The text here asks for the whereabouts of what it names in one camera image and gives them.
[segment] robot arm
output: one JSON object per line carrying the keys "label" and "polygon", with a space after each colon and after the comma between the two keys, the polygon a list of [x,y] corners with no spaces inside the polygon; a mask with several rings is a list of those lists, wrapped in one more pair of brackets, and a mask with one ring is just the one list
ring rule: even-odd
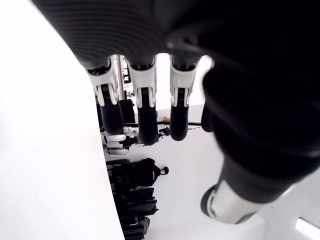
{"label": "robot arm", "polygon": [[241,223],[320,166],[316,3],[33,2],[88,71],[104,127],[113,135],[122,133],[123,121],[111,55],[130,63],[139,132],[148,145],[157,131],[155,56],[172,56],[170,131],[177,141],[186,136],[197,59],[214,59],[203,79],[201,123],[214,131],[225,160],[217,185],[203,196],[206,215]]}

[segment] black robotic finger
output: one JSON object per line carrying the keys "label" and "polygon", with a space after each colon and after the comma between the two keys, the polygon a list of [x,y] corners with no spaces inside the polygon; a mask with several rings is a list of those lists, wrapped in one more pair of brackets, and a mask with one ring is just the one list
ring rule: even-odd
{"label": "black robotic finger", "polygon": [[148,88],[141,89],[142,107],[138,107],[139,135],[145,145],[153,145],[158,140],[156,106],[149,105]]}
{"label": "black robotic finger", "polygon": [[202,117],[201,117],[201,127],[207,133],[213,133],[214,126],[212,124],[212,114],[210,113],[207,103],[204,103]]}
{"label": "black robotic finger", "polygon": [[100,106],[100,109],[104,130],[111,135],[121,134],[124,131],[124,120],[120,103],[118,101],[116,105],[113,105],[110,100],[108,85],[102,86],[102,92],[104,106]]}
{"label": "black robotic finger", "polygon": [[185,139],[188,132],[188,111],[189,106],[185,107],[185,89],[178,89],[178,100],[176,106],[171,106],[170,115],[170,135],[173,140],[181,141]]}

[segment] black bag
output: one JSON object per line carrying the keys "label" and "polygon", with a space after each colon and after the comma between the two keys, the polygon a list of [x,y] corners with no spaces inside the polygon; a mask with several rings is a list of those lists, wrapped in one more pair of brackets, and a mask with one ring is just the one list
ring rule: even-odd
{"label": "black bag", "polygon": [[150,187],[160,175],[167,175],[169,173],[169,168],[158,168],[155,165],[155,160],[151,158],[132,162],[130,165],[131,167],[128,169],[128,179],[133,189],[136,187]]}

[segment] white robot part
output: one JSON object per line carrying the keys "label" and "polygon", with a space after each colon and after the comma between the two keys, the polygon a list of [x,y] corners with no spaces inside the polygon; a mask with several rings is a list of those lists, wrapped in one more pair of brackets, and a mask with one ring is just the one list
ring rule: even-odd
{"label": "white robot part", "polygon": [[132,80],[133,91],[136,97],[136,106],[142,108],[142,88],[148,88],[149,105],[154,108],[156,105],[157,92],[157,57],[155,57],[154,64],[147,70],[135,70],[131,67],[128,60],[128,68]]}
{"label": "white robot part", "polygon": [[131,127],[131,126],[125,126],[123,128],[123,134],[130,137],[138,137],[139,136],[139,128],[138,127]]}
{"label": "white robot part", "polygon": [[88,73],[90,81],[92,83],[94,92],[97,96],[99,105],[103,107],[105,105],[104,95],[102,92],[101,85],[108,84],[110,99],[113,105],[116,105],[119,100],[118,94],[118,79],[115,69],[115,63],[113,60],[110,60],[110,69],[101,75],[92,75]]}
{"label": "white robot part", "polygon": [[102,144],[107,144],[107,143],[111,143],[111,142],[121,142],[126,140],[126,135],[124,134],[119,134],[119,135],[101,135],[101,142]]}
{"label": "white robot part", "polygon": [[180,71],[175,69],[173,58],[170,57],[170,93],[171,105],[176,107],[178,104],[178,89],[184,91],[184,107],[187,108],[190,104],[190,95],[195,82],[197,66],[190,71]]}
{"label": "white robot part", "polygon": [[254,203],[238,196],[223,180],[217,191],[213,191],[207,201],[209,216],[226,224],[237,224],[248,214],[256,213],[265,204]]}

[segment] white wall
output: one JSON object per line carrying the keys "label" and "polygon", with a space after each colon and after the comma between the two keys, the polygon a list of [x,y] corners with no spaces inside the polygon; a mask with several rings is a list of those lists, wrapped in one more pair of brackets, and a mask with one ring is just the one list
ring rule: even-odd
{"label": "white wall", "polygon": [[265,240],[309,240],[296,230],[299,217],[320,226],[320,170],[285,197],[259,212],[266,221]]}
{"label": "white wall", "polygon": [[[189,120],[200,122],[202,110],[203,105],[191,106]],[[169,116],[170,110],[160,110],[158,115]],[[159,211],[150,217],[147,240],[262,240],[264,221],[257,215],[244,224],[228,225],[201,212],[201,198],[217,183],[223,163],[212,133],[202,128],[192,129],[180,142],[165,136],[153,146],[133,146],[125,156],[106,157],[107,160],[125,157],[131,161],[148,157],[159,167],[170,169],[168,175],[160,176],[153,185]]]}
{"label": "white wall", "polygon": [[0,239],[124,239],[88,76],[29,1],[0,32]]}

